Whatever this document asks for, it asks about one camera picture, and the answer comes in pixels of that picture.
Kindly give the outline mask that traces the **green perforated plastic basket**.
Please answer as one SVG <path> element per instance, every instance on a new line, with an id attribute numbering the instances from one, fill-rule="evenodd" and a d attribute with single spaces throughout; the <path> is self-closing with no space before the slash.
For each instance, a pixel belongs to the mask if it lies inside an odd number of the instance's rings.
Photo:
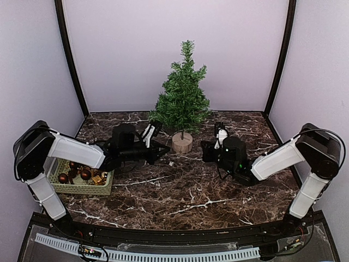
<path id="1" fill-rule="evenodd" d="M 81 194 L 81 195 L 110 195 L 114 171 L 108 172 L 105 183 L 102 186 L 95 186 L 92 180 L 83 180 L 80 175 L 73 178 L 73 183 L 61 184 L 58 182 L 58 175 L 61 173 L 67 174 L 69 172 L 69 161 L 64 159 L 54 158 L 51 166 L 47 171 L 47 178 L 57 193 L 65 194 Z"/>

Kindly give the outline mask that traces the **right black frame post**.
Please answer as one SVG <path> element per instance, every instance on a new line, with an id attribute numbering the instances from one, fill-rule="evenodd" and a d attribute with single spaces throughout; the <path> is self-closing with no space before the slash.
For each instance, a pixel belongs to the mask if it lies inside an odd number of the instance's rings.
<path id="1" fill-rule="evenodd" d="M 296 6 L 297 6 L 297 1 L 296 0 L 289 0 L 288 1 L 288 9 L 287 9 L 287 16 L 286 16 L 286 22 L 285 22 L 285 29 L 283 33 L 283 38 L 281 42 L 281 48 L 280 48 L 280 53 L 279 53 L 279 58 L 278 62 L 276 65 L 275 69 L 275 74 L 273 78 L 273 82 L 270 88 L 269 96 L 267 99 L 266 106 L 264 108 L 264 115 L 266 118 L 269 117 L 273 104 L 276 99 L 276 94 L 279 88 L 279 84 L 281 81 L 281 76 L 282 72 L 284 69 L 284 65 L 286 62 L 286 57 L 288 53 L 288 47 L 290 44 L 291 40 L 291 34 L 292 34 L 292 29 L 293 29 L 293 22 L 294 22 L 294 17 L 296 13 Z"/>

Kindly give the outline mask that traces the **left black frame post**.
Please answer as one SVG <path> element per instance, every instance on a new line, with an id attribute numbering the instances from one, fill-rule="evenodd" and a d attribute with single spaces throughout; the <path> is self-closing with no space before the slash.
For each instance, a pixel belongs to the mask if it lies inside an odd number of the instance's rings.
<path id="1" fill-rule="evenodd" d="M 54 0 L 54 3 L 55 3 L 59 32 L 61 35 L 61 41 L 62 41 L 63 50 L 64 50 L 64 54 L 65 54 L 65 59 L 66 59 L 67 65 L 68 65 L 70 77 L 71 77 L 71 80 L 73 83 L 73 87 L 74 87 L 81 111 L 82 111 L 84 117 L 87 117 L 89 115 L 89 111 L 88 111 L 86 100 L 85 100 L 84 95 L 83 95 L 82 87 L 81 87 L 79 77 L 77 74 L 77 70 L 75 67 L 73 53 L 72 53 L 71 46 L 70 46 L 69 34 L 68 34 L 67 24 L 65 21 L 65 15 L 64 15 L 64 10 L 63 10 L 63 1 L 62 0 Z"/>

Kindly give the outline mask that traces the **black frame post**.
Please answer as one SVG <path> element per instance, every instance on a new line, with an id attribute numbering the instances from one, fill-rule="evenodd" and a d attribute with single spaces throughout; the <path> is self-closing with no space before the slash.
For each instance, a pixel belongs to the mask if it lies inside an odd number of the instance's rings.
<path id="1" fill-rule="evenodd" d="M 293 22 L 294 22 L 294 17 L 296 13 L 296 6 L 297 6 L 297 1 L 296 0 L 289 0 L 288 1 L 288 9 L 287 9 L 287 16 L 286 16 L 286 22 L 285 22 L 285 29 L 283 33 L 283 38 L 281 42 L 281 48 L 280 48 L 280 53 L 279 53 L 279 58 L 278 62 L 276 65 L 275 69 L 275 74 L 273 78 L 273 82 L 270 88 L 269 96 L 267 99 L 266 106 L 264 108 L 264 115 L 266 118 L 269 117 L 273 104 L 276 99 L 276 94 L 279 88 L 279 84 L 281 81 L 281 76 L 282 72 L 284 69 L 284 65 L 286 62 L 286 57 L 288 53 L 288 47 L 290 44 L 291 40 L 291 34 L 292 34 L 292 29 L 293 29 Z"/>
<path id="2" fill-rule="evenodd" d="M 67 65 L 68 65 L 70 77 L 71 77 L 71 80 L 73 83 L 73 87 L 74 87 L 81 111 L 82 111 L 84 117 L 87 117 L 89 115 L 89 111 L 88 111 L 86 100 L 85 100 L 84 95 L 83 95 L 82 87 L 81 87 L 79 77 L 77 74 L 77 70 L 75 67 L 73 53 L 72 53 L 71 46 L 70 46 L 69 34 L 68 34 L 67 24 L 65 21 L 65 15 L 64 15 L 64 10 L 63 10 L 63 1 L 62 0 L 54 0 L 54 3 L 55 3 L 59 32 L 61 35 L 61 41 L 62 41 L 63 50 L 64 50 L 64 54 L 65 54 L 65 59 L 66 59 Z"/>

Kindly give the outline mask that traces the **brown ball ornament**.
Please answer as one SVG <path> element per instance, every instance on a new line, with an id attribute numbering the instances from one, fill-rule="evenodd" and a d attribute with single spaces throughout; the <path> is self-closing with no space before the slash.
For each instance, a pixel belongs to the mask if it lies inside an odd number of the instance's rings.
<path id="1" fill-rule="evenodd" d="M 58 175 L 58 182 L 61 184 L 67 184 L 69 182 L 69 177 L 65 173 L 61 173 Z"/>
<path id="2" fill-rule="evenodd" d="M 76 162 L 70 161 L 69 162 L 69 168 L 71 169 L 77 169 L 79 165 Z"/>
<path id="3" fill-rule="evenodd" d="M 88 169 L 83 169 L 83 170 L 80 172 L 80 177 L 81 177 L 83 180 L 87 181 L 87 180 L 89 180 L 89 179 L 92 177 L 92 173 L 91 173 L 91 171 L 88 170 Z"/>

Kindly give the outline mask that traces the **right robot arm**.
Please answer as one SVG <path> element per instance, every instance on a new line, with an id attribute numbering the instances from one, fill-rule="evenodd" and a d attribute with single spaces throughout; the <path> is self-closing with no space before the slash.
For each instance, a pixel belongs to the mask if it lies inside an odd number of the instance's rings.
<path id="1" fill-rule="evenodd" d="M 230 135 L 222 122 L 215 123 L 214 136 L 215 141 L 201 142 L 202 160 L 215 163 L 217 171 L 224 170 L 226 175 L 220 176 L 222 180 L 231 176 L 237 183 L 249 187 L 300 163 L 308 166 L 307 177 L 278 225 L 278 232 L 284 237 L 298 230 L 302 219 L 337 176 L 346 158 L 343 139 L 312 123 L 306 123 L 294 137 L 253 160 L 248 159 L 246 143 Z"/>

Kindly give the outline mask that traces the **black front rail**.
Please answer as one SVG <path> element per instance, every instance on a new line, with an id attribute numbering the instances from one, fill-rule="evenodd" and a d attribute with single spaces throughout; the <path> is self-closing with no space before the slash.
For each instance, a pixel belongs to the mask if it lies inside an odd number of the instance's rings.
<path id="1" fill-rule="evenodd" d="M 312 224 L 323 217 L 321 211 L 307 214 L 298 224 L 276 221 L 245 227 L 217 230 L 136 230 L 104 227 L 76 221 L 53 222 L 49 216 L 34 212 L 30 223 L 48 228 L 49 233 L 57 236 L 77 238 L 86 243 L 96 243 L 116 247 L 121 243 L 145 245 L 208 245 L 215 243 L 237 242 L 239 245 L 273 245 L 284 237 L 294 237 L 310 232 Z"/>

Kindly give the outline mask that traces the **gold gift box ornament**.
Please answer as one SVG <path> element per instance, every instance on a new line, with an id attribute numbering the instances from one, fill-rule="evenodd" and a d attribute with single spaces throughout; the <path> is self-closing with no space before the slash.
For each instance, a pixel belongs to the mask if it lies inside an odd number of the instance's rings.
<path id="1" fill-rule="evenodd" d="M 91 177 L 91 180 L 95 186 L 102 186 L 104 184 L 103 179 L 99 175 Z"/>

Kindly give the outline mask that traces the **round wooden tree base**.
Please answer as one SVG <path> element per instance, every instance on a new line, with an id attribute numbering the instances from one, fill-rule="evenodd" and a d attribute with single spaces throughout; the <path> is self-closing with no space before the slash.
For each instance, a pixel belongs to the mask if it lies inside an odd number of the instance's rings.
<path id="1" fill-rule="evenodd" d="M 193 138 L 187 132 L 178 132 L 172 137 L 172 149 L 177 154 L 187 154 L 191 151 Z"/>

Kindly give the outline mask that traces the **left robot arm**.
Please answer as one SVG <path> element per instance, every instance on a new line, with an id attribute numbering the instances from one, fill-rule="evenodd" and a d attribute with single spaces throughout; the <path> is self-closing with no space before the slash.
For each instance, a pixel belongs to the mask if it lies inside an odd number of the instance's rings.
<path id="1" fill-rule="evenodd" d="M 64 159 L 106 172 L 137 160 L 153 165 L 170 151 L 170 147 L 153 139 L 161 129 L 159 121 L 152 121 L 142 133 L 132 124 L 123 123 L 113 128 L 108 140 L 87 143 L 50 129 L 45 121 L 37 121 L 13 145 L 15 179 L 27 184 L 56 230 L 72 238 L 77 226 L 48 179 L 51 162 Z"/>

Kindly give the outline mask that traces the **small green christmas tree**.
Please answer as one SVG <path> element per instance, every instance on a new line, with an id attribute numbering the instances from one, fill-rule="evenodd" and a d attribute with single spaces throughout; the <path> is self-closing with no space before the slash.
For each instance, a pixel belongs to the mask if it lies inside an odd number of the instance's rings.
<path id="1" fill-rule="evenodd" d="M 210 101 L 200 88 L 207 66 L 195 70 L 194 49 L 192 40 L 181 43 L 182 61 L 171 63 L 171 71 L 162 85 L 163 92 L 149 113 L 151 120 L 163 123 L 166 128 L 196 132 L 210 114 Z"/>

